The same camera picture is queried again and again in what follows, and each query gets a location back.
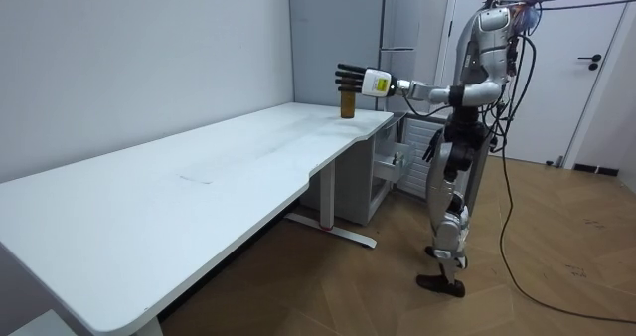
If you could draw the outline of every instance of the floor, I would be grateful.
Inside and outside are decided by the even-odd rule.
[[[515,213],[506,251],[518,282],[554,306],[636,320],[636,195],[618,179],[509,162]],[[636,325],[540,307],[512,285],[498,250],[509,204],[490,158],[471,222],[464,299],[418,288],[423,205],[392,193],[362,247],[282,221],[162,323],[164,335],[635,335]]]

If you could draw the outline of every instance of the yellow label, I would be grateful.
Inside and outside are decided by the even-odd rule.
[[[376,82],[376,89],[381,92],[386,92],[389,87],[389,81],[386,79],[378,79]]]

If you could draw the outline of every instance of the table top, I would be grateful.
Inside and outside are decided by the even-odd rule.
[[[0,244],[95,335],[128,335],[391,117],[287,103],[0,184]]]

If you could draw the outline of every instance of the robot finger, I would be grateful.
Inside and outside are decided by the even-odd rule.
[[[346,85],[346,86],[359,86],[359,87],[362,87],[362,81],[361,80],[336,79],[336,84]]]
[[[362,88],[361,87],[353,87],[353,86],[338,86],[338,91],[340,91],[340,92],[356,92],[356,93],[360,93],[360,92],[362,92]]]
[[[336,72],[336,77],[347,78],[352,80],[360,80],[360,81],[365,78],[364,75],[349,73],[349,72],[340,72],[340,71]]]
[[[367,68],[350,66],[346,64],[338,64],[338,69],[342,69],[344,71],[349,71],[354,73],[360,73],[360,74],[364,74],[367,71]]]

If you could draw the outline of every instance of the desk leg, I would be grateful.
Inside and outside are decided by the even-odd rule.
[[[144,327],[135,332],[134,336],[163,336],[159,320],[153,317]]]
[[[295,213],[286,216],[287,219],[304,224],[329,234],[354,241],[368,248],[375,248],[376,241],[369,237],[334,227],[334,191],[336,190],[336,162],[331,161],[320,171],[320,223],[311,218]]]

